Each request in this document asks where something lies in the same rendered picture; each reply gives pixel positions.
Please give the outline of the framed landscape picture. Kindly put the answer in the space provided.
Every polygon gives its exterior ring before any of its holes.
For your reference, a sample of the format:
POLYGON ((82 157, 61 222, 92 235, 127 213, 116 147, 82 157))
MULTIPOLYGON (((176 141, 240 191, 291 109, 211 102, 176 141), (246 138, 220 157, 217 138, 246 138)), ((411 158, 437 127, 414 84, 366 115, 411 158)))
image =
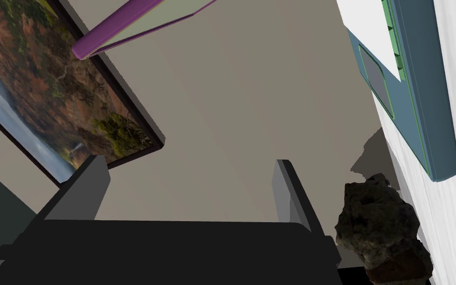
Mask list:
POLYGON ((55 185, 90 155, 108 168, 164 146, 142 105, 96 55, 67 0, 0 0, 0 130, 55 185))

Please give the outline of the purple book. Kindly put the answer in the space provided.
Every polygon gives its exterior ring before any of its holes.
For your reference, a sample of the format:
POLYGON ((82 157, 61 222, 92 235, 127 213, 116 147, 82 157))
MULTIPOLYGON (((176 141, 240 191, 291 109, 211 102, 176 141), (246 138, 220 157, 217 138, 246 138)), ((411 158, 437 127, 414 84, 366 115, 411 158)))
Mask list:
POLYGON ((216 0, 128 0, 72 47, 79 59, 95 56, 190 18, 216 0))

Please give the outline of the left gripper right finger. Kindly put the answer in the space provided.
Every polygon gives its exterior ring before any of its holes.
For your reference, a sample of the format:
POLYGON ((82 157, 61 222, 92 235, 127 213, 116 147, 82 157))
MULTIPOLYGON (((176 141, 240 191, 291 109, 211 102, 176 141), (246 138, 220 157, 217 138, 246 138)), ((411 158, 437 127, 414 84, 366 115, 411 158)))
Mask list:
POLYGON ((290 160, 278 159, 275 162, 272 189, 279 222, 298 223, 314 235, 324 236, 319 219, 290 160))

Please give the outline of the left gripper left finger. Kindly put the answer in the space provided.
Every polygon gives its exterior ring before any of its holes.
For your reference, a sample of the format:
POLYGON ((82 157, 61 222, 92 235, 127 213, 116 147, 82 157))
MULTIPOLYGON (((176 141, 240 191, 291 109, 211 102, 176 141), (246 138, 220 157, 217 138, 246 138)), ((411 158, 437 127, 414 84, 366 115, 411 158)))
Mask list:
POLYGON ((94 220, 110 184, 105 157, 89 156, 41 209, 38 220, 94 220))

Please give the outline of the dark brown lumpy rock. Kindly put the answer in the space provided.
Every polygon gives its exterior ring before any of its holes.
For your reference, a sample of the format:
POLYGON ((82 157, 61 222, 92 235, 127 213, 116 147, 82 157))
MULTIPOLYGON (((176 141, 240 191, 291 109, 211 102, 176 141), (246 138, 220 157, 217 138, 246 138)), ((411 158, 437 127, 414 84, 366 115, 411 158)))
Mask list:
POLYGON ((419 226, 414 208, 381 173, 345 184, 335 239, 360 258, 373 285, 427 285, 434 267, 419 226))

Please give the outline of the blue book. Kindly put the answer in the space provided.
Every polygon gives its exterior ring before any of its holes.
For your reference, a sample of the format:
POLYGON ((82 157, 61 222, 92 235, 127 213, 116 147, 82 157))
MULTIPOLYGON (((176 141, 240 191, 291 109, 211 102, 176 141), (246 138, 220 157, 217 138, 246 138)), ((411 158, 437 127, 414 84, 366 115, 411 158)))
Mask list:
POLYGON ((360 74, 430 180, 456 176, 433 0, 336 0, 360 74))

